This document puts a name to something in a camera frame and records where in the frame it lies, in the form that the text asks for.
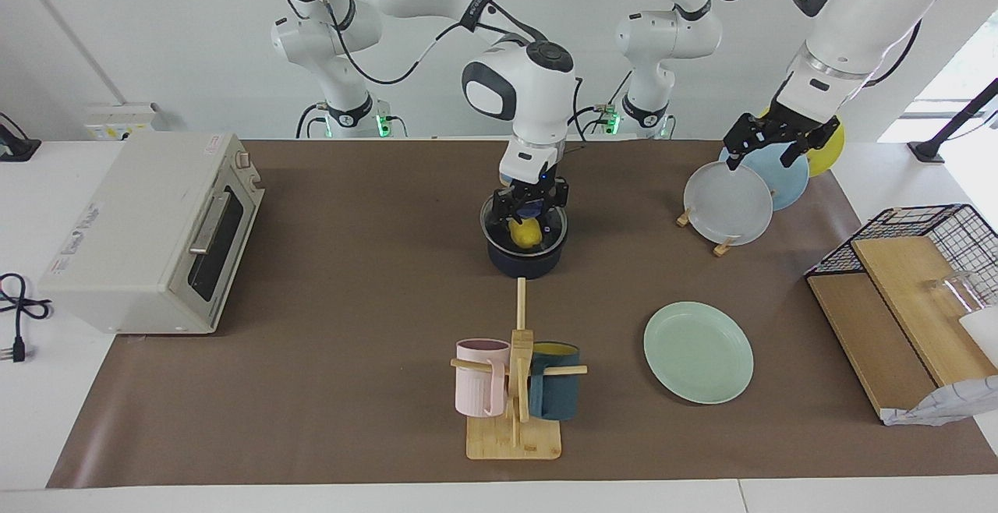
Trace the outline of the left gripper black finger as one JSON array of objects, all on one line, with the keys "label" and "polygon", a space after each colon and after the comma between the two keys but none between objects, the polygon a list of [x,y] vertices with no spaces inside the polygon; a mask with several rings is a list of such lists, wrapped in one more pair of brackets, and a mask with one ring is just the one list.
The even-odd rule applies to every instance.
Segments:
[{"label": "left gripper black finger", "polygon": [[780,163],[784,168],[791,168],[795,164],[796,159],[802,155],[806,155],[810,148],[812,148],[812,144],[810,144],[808,134],[796,134],[795,140],[788,144],[780,156]]},{"label": "left gripper black finger", "polygon": [[730,171],[737,171],[742,158],[751,153],[756,143],[755,125],[733,125],[724,137],[727,150],[726,164]]}]

